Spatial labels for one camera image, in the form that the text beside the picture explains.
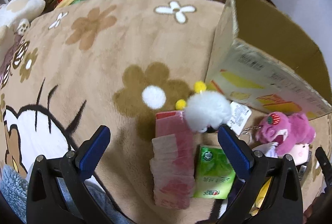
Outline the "pink strawberry bear plush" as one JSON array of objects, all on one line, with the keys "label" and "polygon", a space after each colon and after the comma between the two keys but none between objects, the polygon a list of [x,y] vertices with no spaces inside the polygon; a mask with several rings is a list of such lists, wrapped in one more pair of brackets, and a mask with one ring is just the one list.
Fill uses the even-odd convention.
[{"label": "pink strawberry bear plush", "polygon": [[315,137],[316,131],[304,113],[286,115],[279,111],[264,117],[255,134],[255,139],[262,144],[277,142],[279,157],[289,153],[296,144],[311,144]]}]

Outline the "pink white plastic bag roll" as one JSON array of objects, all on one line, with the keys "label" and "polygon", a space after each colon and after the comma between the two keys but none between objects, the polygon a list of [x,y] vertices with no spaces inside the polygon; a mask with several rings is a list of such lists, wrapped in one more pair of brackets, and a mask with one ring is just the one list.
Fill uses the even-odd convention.
[{"label": "pink white plastic bag roll", "polygon": [[182,111],[165,111],[155,117],[154,157],[150,170],[154,200],[160,207],[187,209],[195,188],[194,141]]}]

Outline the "white fluffy plush yellow pompoms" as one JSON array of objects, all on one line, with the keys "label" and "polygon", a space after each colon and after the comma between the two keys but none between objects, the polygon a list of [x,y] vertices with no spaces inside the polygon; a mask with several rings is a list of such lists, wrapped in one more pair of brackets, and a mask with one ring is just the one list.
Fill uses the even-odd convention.
[{"label": "white fluffy plush yellow pompoms", "polygon": [[232,117],[230,102],[221,93],[208,90],[203,81],[195,82],[194,93],[186,100],[177,100],[175,109],[183,111],[190,130],[200,133],[217,130]]}]

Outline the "pink face plush pouch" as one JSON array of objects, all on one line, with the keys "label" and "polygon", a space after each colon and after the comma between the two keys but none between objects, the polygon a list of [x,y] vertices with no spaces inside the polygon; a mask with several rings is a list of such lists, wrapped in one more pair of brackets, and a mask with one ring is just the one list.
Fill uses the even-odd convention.
[{"label": "pink face plush pouch", "polygon": [[294,147],[288,152],[294,160],[296,166],[308,162],[310,158],[310,145],[309,144],[295,144]]}]

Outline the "green tissue pack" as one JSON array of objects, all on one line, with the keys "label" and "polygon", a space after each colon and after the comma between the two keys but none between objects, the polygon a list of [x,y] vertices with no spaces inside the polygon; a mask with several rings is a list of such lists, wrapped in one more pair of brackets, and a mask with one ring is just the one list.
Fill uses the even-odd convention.
[{"label": "green tissue pack", "polygon": [[222,148],[200,145],[193,197],[227,199],[236,173]]}]

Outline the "cream white large plush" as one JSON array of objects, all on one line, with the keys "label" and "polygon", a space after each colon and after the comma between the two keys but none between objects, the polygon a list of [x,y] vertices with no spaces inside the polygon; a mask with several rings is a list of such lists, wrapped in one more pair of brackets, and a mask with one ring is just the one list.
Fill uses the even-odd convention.
[{"label": "cream white large plush", "polygon": [[1,5],[1,27],[7,26],[15,34],[23,36],[30,23],[44,11],[44,0],[11,0]]}]

